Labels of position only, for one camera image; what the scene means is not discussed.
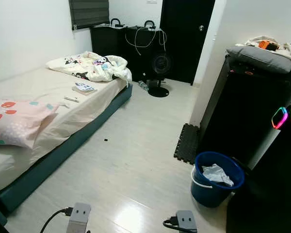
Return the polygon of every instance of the wall socket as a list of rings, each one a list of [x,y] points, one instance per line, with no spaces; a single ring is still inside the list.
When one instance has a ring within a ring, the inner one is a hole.
[[[157,0],[146,0],[145,2],[149,4],[157,4]]]

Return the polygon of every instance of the bed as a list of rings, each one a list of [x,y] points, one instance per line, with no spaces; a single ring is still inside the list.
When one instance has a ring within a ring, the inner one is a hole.
[[[72,90],[75,82],[94,86],[88,96]],[[34,148],[0,145],[0,214],[15,210],[131,96],[132,85],[114,79],[91,82],[40,68],[0,82],[0,97],[67,103],[41,125]],[[77,97],[79,103],[64,100]],[[5,223],[3,215],[0,222]]]

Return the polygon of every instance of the pink pillow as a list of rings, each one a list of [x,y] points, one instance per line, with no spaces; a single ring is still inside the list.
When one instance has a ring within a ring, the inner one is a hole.
[[[41,122],[57,108],[37,101],[0,100],[0,145],[33,148]]]

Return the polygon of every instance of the floor mat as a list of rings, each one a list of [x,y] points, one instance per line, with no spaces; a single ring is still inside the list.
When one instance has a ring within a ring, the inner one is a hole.
[[[179,141],[174,153],[174,157],[184,162],[194,164],[197,145],[198,145],[199,127],[194,125],[183,125]]]

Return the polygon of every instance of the white wall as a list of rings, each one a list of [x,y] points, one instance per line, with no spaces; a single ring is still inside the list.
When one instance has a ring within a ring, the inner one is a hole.
[[[283,4],[285,7],[280,8],[279,14],[278,6]],[[224,62],[226,48],[257,35],[274,37],[279,43],[291,42],[291,0],[273,0],[272,4],[266,0],[226,1],[210,57],[208,58],[207,54],[201,57],[201,60],[206,59],[209,62],[190,124],[199,125],[204,115]]]
[[[72,32],[68,0],[0,0],[0,80],[85,50],[89,30]]]
[[[109,0],[110,20],[118,18],[125,26],[143,26],[145,21],[154,21],[160,26],[162,0],[149,4],[146,0]]]

